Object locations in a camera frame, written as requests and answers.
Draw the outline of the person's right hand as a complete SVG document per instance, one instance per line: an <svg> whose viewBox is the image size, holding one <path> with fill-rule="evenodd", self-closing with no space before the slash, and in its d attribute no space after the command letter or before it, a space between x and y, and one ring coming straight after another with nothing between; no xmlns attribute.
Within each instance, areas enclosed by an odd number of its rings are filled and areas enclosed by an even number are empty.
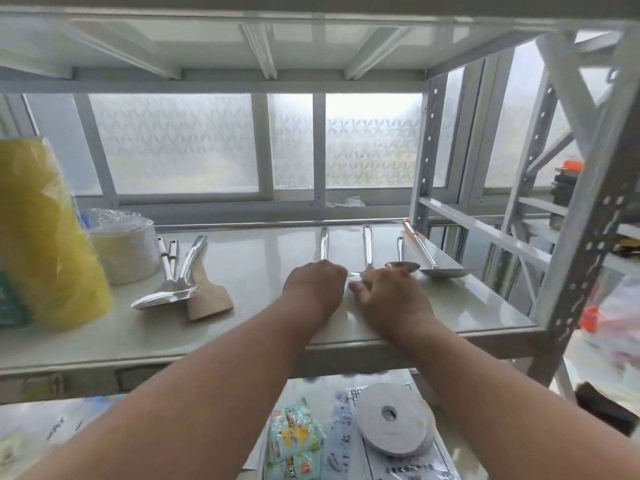
<svg viewBox="0 0 640 480"><path fill-rule="evenodd" d="M371 305L359 309L365 322L379 336L404 345L440 326L427 295L405 270L381 268L373 270L369 277Z"/></svg>

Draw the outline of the person's left hand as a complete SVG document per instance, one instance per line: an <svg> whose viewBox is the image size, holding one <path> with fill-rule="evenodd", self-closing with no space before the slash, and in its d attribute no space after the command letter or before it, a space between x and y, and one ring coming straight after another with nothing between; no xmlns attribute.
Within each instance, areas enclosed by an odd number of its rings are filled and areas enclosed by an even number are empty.
<svg viewBox="0 0 640 480"><path fill-rule="evenodd" d="M324 259L295 268L286 279L282 297L320 328L341 306L348 271Z"/></svg>

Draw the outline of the steel spoon with long handle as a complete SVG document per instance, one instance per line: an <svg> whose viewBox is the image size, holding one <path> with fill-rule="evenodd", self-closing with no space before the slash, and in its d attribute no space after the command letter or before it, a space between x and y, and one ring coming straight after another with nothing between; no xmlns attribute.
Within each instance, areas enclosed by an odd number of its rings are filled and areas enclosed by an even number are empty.
<svg viewBox="0 0 640 480"><path fill-rule="evenodd" d="M367 277L369 277L370 273L374 270L373 250L372 250L372 228L370 225L363 226L362 236L363 236L363 242L364 242L365 266L362 271L350 272L348 276L350 280L359 279L361 281L364 281Z"/></svg>

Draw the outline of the person's right forearm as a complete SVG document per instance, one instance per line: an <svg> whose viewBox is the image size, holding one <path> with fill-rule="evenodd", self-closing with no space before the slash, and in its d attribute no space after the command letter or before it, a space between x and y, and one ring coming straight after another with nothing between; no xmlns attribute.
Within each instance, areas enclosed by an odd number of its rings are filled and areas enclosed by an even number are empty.
<svg viewBox="0 0 640 480"><path fill-rule="evenodd" d="M392 331L490 480L640 480L631 439L434 318Z"/></svg>

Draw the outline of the steel serving spoon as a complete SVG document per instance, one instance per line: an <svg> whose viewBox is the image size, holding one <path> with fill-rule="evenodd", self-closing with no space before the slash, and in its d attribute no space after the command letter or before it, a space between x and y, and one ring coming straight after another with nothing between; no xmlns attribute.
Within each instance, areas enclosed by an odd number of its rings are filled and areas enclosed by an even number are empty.
<svg viewBox="0 0 640 480"><path fill-rule="evenodd" d="M400 235L396 240L397 259L396 261L391 261L386 263L385 266L388 268L403 269L410 274L418 272L418 270L420 270L421 265L419 263L406 260L405 254L404 254L404 248L405 248L404 237Z"/></svg>

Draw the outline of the steel ladle with wooden tip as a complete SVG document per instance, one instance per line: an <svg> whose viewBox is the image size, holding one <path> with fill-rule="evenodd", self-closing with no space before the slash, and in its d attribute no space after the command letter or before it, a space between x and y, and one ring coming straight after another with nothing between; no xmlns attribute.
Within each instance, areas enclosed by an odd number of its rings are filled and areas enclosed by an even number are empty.
<svg viewBox="0 0 640 480"><path fill-rule="evenodd" d="M420 233L418 233L409 219L403 220L403 226L406 233L410 236L413 243L420 249L423 256L427 259L429 266L427 268L421 268L420 272L430 278L439 279L439 280L448 280L448 279L458 279L463 278L473 273L472 269L463 268L463 267L439 267L436 264L434 257L431 252L427 248L426 244L420 238Z"/></svg>

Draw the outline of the roll of white tape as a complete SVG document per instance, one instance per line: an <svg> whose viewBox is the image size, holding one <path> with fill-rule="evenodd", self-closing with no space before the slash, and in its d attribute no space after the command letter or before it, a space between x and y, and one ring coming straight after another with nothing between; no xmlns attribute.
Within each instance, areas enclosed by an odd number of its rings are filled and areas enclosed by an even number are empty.
<svg viewBox="0 0 640 480"><path fill-rule="evenodd" d="M354 401L354 416L364 442L394 458L423 454L436 437L432 409L405 385L364 387Z"/></svg>

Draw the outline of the clear printed plastic bag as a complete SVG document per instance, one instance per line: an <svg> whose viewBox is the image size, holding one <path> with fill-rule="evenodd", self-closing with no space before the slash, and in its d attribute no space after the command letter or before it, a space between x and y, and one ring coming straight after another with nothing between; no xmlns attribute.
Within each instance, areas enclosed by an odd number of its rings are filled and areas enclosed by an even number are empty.
<svg viewBox="0 0 640 480"><path fill-rule="evenodd" d="M335 395L324 480L462 480L437 428L431 448L408 458L387 456L366 444L356 425L354 401L367 386L346 387Z"/></svg>

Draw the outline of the frosted glass window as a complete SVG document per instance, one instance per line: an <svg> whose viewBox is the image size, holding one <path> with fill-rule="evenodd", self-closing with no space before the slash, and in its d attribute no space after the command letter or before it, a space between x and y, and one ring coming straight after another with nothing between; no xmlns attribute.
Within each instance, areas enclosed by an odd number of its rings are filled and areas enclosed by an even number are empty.
<svg viewBox="0 0 640 480"><path fill-rule="evenodd" d="M160 226L404 217L420 93L0 94L0 138L44 136L80 208ZM343 207L360 196L363 208Z"/></svg>

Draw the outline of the white metal shelving rack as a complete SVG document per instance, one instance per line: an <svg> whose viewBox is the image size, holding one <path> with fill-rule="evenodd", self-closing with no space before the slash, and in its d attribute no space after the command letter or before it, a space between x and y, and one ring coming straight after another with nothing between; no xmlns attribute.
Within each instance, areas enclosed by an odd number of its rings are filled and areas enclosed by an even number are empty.
<svg viewBox="0 0 640 480"><path fill-rule="evenodd" d="M596 55L596 65L607 61L614 70L613 85L600 117L595 137L601 158L589 162L585 179L578 186L570 208L568 227L561 232L559 250L566 257L549 257L537 249L523 248L517 254L537 266L551 265L548 280L536 302L533 319L511 312L502 306L503 299L484 298L479 292L486 286L464 279L456 288L436 286L445 297L462 300L464 311L479 317L479 325L460 329L474 345L499 359L530 358L527 373L540 382L551 381L551 373L561 365L562 355L570 340L585 299L596 281L604 261L607 243L598 242L595 249L570 250L570 233L586 242L588 226L594 231L604 227L604 218L612 224L613 203L598 209L596 194L612 190L624 204L630 188L617 190L617 183L629 185L640 166L634 164L631 177L622 174L623 143L635 143L630 124L640 114L640 75L638 83L627 80L636 67L632 62L640 54L640 0L0 0L0 28L12 22L25 34L63 34L78 44L92 47L111 57L125 61L131 68L119 66L87 66L72 68L70 76L54 75L50 70L7 68L0 71L0 89L14 94L71 93L380 93L384 90L426 91L444 85L440 79L447 71L482 57L514 48L517 43L548 34L573 34L575 43L608 32L621 35L608 58ZM235 24L255 40L255 55L274 47L261 29L268 25L321 25L327 29L338 25L371 25L376 28L373 43L352 57L358 72L347 79L346 71L330 49L321 55L320 48L303 42L293 51L294 68L276 70L276 78L268 79L258 69L240 68L235 62L215 56L205 62L204 54L189 53L189 66L170 63L164 69L161 57L137 53L139 44L117 36L111 42L112 25L116 22L169 23L172 38L197 25ZM429 200L426 192L413 185L412 207L423 206L451 215L454 222L468 230L488 235L489 225L450 207ZM249 253L250 242L272 244L281 230L296 230L293 223L213 223L187 227L169 226L169 230L186 230L191 242L196 230L208 231L209 251L221 243L224 249L212 254L209 278L234 292L236 311L233 316L216 319L212 324L187 325L184 312L177 305L162 305L158 312L133 311L124 298L133 291L149 291L144 283L127 285L116 292L116 312L98 320L88 331L64 332L45 337L44 332L23 329L0 337L0 404L40 401L30 398L30 386L46 385L44 401L123 394L139 386L153 374L179 360L201 342L216 338L229 327L235 327L261 309L278 294L277 278L281 272L275 258L265 257L260 265L257 254Z"/></svg>
<svg viewBox="0 0 640 480"><path fill-rule="evenodd" d="M513 51L511 69L529 68L524 55L531 55L538 77L533 81L536 92L531 104L516 106L503 97L492 149L497 156L490 158L490 164L497 161L501 167L487 174L489 189L509 191L502 223L489 226L490 236L498 242L490 242L483 268L483 281L505 301L520 276L530 301L541 286L543 270L527 260L530 255L517 255L523 248L532 249L527 215L555 214L551 208L568 207L550 201L553 183L548 178L538 185L540 174L551 163L560 163L560 156L569 159L568 149L583 164L596 160L591 156L596 149L596 128L611 92L614 70L607 61L596 65L598 57L585 56L584 50L592 48L591 53L601 52L599 58L608 58L620 39L619 33L608 32L576 44L573 34L548 34Z"/></svg>

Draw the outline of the wrapped stack of paper bowls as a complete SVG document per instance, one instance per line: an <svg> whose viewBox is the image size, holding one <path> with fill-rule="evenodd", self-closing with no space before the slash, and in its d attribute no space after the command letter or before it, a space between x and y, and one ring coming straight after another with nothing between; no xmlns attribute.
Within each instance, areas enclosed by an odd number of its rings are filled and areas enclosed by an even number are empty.
<svg viewBox="0 0 640 480"><path fill-rule="evenodd" d="M137 212L88 209L83 222L110 285L156 274L160 250L154 222Z"/></svg>

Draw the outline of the orange and black lighters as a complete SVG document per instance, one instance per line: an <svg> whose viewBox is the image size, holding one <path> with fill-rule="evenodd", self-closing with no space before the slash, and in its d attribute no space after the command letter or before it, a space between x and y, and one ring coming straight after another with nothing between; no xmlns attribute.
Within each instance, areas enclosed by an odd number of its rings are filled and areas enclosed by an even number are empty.
<svg viewBox="0 0 640 480"><path fill-rule="evenodd" d="M556 169L556 176L552 182L552 203L560 207L568 207L578 178L584 168L583 161L565 160Z"/></svg>

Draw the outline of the plastic bag with orange cap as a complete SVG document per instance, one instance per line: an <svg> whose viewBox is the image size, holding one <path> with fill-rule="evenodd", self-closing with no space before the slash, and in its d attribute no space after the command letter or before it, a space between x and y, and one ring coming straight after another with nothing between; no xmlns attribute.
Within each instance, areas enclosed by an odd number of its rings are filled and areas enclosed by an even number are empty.
<svg viewBox="0 0 640 480"><path fill-rule="evenodd" d="M608 364L640 372L640 276L603 273L579 325L585 341Z"/></svg>

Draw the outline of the yellow plastic wrapped package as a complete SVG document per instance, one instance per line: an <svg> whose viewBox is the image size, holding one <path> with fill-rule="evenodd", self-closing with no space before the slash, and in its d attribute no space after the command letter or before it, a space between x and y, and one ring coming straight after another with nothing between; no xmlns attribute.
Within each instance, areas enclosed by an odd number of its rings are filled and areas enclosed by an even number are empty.
<svg viewBox="0 0 640 480"><path fill-rule="evenodd" d="M32 319L68 331L110 313L113 298L44 137L0 139L0 268Z"/></svg>

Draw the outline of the clear plastic bags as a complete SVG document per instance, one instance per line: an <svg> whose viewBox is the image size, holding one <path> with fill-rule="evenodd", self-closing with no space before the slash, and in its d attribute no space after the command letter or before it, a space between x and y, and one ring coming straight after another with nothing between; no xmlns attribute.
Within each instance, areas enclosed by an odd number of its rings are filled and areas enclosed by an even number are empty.
<svg viewBox="0 0 640 480"><path fill-rule="evenodd" d="M16 480L125 397L0 405L0 480Z"/></svg>

